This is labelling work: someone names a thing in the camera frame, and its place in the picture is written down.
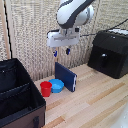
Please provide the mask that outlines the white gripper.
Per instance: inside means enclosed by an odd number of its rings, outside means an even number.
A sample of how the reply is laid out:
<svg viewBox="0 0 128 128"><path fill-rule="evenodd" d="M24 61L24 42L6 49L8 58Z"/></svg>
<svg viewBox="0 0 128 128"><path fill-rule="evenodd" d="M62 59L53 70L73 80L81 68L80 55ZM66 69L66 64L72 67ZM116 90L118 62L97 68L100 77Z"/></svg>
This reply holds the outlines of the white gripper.
<svg viewBox="0 0 128 128"><path fill-rule="evenodd" d="M75 45L79 42L79 37L80 33L78 28L51 30L47 33L47 45L49 47ZM71 48L67 48L66 55L69 55L70 52ZM56 49L54 49L53 55L57 57L58 52Z"/></svg>

